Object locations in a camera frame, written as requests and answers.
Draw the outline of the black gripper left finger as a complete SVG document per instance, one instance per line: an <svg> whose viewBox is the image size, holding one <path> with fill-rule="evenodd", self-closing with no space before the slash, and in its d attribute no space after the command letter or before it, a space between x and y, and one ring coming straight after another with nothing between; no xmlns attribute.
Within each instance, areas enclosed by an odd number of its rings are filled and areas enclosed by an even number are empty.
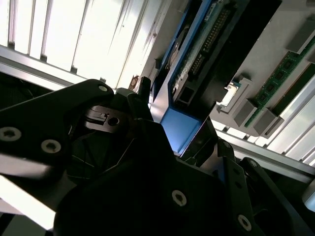
<svg viewBox="0 0 315 236"><path fill-rule="evenodd" d="M27 198L57 211L74 189L62 183L73 141L96 130L131 144L132 110L142 108L149 110L141 95L114 94L106 84L87 80L1 110L1 198L19 211Z"/></svg>

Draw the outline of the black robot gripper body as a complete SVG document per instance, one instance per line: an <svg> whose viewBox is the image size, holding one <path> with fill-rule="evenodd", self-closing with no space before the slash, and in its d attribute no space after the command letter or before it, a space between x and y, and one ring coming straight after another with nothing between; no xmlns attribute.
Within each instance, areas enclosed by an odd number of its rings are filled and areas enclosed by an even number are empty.
<svg viewBox="0 0 315 236"><path fill-rule="evenodd" d="M136 138L117 166L71 190L57 236L205 236L222 232L222 184L176 160L148 108L133 109Z"/></svg>

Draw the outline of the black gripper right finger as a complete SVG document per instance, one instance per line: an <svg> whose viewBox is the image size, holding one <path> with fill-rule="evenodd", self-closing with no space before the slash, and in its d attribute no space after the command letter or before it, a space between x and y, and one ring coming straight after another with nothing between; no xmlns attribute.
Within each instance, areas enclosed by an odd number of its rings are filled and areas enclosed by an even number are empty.
<svg viewBox="0 0 315 236"><path fill-rule="evenodd" d="M299 214L253 159L238 161L232 145L218 137L207 118L186 150L185 161L224 185L228 220L240 235L297 236Z"/></svg>

